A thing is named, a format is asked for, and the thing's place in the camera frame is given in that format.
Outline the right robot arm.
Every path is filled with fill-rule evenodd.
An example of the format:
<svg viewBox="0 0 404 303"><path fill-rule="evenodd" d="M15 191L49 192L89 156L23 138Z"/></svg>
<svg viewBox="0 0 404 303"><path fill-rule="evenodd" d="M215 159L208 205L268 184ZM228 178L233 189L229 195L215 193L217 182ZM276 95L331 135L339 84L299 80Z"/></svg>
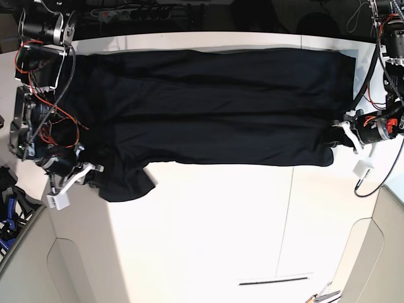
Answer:
<svg viewBox="0 0 404 303"><path fill-rule="evenodd" d="M104 169L79 160L84 150L80 133L88 128L60 106L76 71L72 42L77 3L16 1L15 6L21 10L21 44L14 58L15 78L21 85L16 91L8 147L16 158L41 167L49 176L52 192L58 194Z"/></svg>

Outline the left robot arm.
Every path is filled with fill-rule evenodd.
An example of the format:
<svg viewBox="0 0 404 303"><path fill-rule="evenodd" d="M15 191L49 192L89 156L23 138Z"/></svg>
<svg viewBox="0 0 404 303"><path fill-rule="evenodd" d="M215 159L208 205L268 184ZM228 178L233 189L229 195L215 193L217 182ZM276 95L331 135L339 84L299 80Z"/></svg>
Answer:
<svg viewBox="0 0 404 303"><path fill-rule="evenodd" d="M403 134L403 1L369 1L376 45L365 80L354 98L357 105L366 97L374 112L357 110L354 116L344 115L335 121L326 135L331 147L344 145L356 154L365 145L388 141ZM383 69L385 103L378 105L371 100L370 83L376 64Z"/></svg>

